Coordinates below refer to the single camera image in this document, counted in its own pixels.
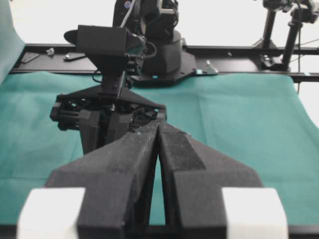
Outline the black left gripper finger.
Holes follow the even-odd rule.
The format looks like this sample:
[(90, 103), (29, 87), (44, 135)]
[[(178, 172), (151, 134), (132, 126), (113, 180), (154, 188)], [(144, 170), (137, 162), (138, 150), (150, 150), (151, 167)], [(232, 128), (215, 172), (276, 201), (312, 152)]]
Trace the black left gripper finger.
[(166, 122), (158, 138), (165, 220), (181, 238), (288, 238), (280, 197), (254, 169)]

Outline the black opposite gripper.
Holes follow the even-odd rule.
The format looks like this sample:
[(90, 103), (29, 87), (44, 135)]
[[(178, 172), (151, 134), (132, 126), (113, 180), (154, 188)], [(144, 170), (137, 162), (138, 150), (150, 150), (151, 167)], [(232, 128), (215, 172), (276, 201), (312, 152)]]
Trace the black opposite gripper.
[[(166, 106), (134, 93), (134, 76), (102, 74), (97, 85), (56, 97), (50, 118), (60, 130), (80, 131), (85, 155), (31, 190), (19, 239), (123, 239), (127, 225), (144, 219), (136, 206), (152, 184), (157, 120), (166, 120)], [(97, 149), (100, 128), (109, 144)]]

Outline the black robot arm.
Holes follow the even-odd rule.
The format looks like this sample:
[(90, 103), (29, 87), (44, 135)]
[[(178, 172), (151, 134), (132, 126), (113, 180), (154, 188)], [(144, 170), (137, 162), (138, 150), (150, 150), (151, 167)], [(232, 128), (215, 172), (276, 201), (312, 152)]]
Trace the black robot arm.
[(133, 80), (182, 66), (178, 4), (119, 0), (112, 27), (65, 39), (101, 72), (98, 85), (58, 95), (50, 118), (78, 130), (84, 155), (30, 192), (17, 236), (33, 239), (286, 239), (277, 191), (251, 167), (167, 123), (166, 106)]

